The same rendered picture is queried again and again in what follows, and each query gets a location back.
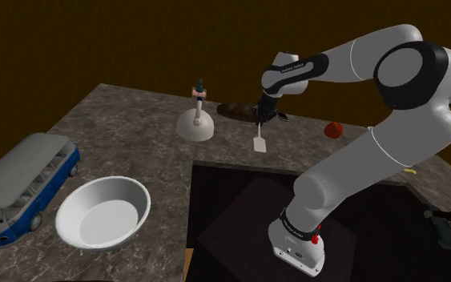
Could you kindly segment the dark brown plate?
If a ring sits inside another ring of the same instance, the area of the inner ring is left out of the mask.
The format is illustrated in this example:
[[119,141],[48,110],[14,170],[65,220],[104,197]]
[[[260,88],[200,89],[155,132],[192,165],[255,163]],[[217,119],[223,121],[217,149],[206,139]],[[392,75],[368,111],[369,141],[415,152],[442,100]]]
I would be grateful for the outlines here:
[[216,112],[225,118],[243,122],[255,123],[257,119],[256,107],[246,103],[221,103]]

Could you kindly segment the white spatula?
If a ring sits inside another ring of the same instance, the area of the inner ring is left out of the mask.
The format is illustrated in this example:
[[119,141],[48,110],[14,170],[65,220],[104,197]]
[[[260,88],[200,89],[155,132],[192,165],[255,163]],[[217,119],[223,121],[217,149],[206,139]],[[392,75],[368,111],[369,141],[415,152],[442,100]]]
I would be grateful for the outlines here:
[[266,153],[266,141],[261,135],[261,124],[257,125],[257,136],[253,138],[253,149],[256,152]]

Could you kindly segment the pink and teal small figure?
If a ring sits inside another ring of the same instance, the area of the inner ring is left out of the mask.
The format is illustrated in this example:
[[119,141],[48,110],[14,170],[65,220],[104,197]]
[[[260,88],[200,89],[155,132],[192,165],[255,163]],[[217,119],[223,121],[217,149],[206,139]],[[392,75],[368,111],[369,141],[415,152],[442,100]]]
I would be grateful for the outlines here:
[[191,97],[193,99],[205,100],[207,96],[207,91],[203,88],[203,80],[199,79],[198,85],[192,88]]

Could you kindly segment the red tomato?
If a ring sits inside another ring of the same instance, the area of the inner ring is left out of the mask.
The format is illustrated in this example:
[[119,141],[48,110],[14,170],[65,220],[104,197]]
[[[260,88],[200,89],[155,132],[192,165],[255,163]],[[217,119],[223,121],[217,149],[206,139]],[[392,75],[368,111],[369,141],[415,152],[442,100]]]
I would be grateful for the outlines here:
[[330,122],[324,128],[324,134],[331,139],[339,139],[343,135],[344,128],[338,122]]

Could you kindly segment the white dome with stem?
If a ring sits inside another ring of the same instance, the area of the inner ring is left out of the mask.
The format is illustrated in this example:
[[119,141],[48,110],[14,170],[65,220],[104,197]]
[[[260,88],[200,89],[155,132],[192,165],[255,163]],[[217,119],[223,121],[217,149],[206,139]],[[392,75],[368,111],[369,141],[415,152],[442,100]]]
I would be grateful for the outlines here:
[[213,119],[202,106],[203,100],[198,97],[195,107],[182,113],[177,120],[176,132],[187,141],[203,142],[214,135]]

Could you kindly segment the dark robot stand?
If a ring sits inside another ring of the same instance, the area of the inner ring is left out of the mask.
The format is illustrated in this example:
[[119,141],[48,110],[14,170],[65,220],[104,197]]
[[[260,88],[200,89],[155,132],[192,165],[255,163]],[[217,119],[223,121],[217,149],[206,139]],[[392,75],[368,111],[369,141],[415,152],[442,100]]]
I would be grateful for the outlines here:
[[321,224],[325,263],[310,277],[283,262],[268,238],[293,194],[271,179],[254,179],[199,236],[199,242],[239,282],[351,282],[356,235],[327,217]]

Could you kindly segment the white bowl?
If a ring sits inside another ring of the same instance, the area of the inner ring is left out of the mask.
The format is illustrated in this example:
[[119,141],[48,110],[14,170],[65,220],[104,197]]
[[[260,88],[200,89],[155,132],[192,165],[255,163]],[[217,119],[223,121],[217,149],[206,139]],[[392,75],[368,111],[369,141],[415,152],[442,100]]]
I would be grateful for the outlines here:
[[57,211],[55,228],[72,247],[108,250],[130,239],[150,209],[151,196],[138,180],[107,176],[71,192]]

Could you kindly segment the dark grey axe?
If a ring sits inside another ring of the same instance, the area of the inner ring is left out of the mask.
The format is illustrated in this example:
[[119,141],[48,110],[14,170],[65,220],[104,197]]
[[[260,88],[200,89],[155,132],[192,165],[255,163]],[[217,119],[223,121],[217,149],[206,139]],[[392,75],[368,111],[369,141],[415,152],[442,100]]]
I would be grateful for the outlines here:
[[438,244],[451,250],[451,211],[442,211],[437,206],[426,204],[424,217],[431,223]]

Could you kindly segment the blue and grey toy bus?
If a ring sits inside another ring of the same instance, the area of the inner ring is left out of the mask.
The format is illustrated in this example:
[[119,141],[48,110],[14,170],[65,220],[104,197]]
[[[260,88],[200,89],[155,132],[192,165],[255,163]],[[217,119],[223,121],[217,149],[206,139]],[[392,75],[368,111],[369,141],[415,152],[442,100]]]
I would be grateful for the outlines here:
[[0,248],[39,228],[42,211],[76,175],[79,160],[69,137],[47,133],[29,135],[0,159]]

